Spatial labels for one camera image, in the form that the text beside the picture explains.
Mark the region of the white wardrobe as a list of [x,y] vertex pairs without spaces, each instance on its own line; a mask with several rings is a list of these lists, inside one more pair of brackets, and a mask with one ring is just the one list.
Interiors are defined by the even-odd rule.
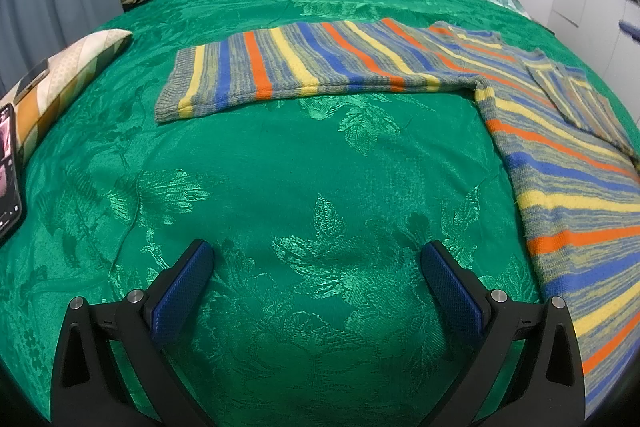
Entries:
[[611,88],[639,122],[639,43],[620,23],[639,25],[639,7],[628,0],[553,0],[549,26]]

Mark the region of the patterned cream pillow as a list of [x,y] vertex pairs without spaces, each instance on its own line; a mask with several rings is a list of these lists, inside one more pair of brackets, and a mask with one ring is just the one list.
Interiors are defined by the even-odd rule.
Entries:
[[105,29],[79,39],[48,58],[49,72],[26,94],[14,86],[1,100],[16,117],[17,158],[29,161],[48,131],[108,65],[126,50],[132,32]]

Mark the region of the green floral bedspread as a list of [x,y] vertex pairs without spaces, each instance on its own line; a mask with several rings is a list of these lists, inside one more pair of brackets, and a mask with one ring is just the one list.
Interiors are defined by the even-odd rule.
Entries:
[[541,303],[506,165],[469,89],[281,98],[161,124],[179,51],[298,22],[491,31],[604,82],[550,30],[484,0],[155,0],[21,165],[1,248],[1,358],[41,414],[74,297],[122,299],[194,241],[216,265],[169,361],[221,426],[412,426],[470,356],[419,268],[438,239],[489,288]]

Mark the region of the striped knit sweater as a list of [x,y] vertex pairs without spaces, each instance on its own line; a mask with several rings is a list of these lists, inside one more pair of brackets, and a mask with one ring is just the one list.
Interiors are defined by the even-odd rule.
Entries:
[[568,303],[593,412],[639,348],[639,157],[581,70],[446,23],[298,22],[179,51],[154,110],[165,124],[281,98],[461,89],[508,170],[542,292]]

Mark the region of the black smartphone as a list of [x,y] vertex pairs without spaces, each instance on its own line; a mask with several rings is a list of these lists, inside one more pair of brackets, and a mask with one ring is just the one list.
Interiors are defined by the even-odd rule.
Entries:
[[16,114],[12,103],[1,107],[0,239],[11,237],[23,221],[23,187],[18,160]]

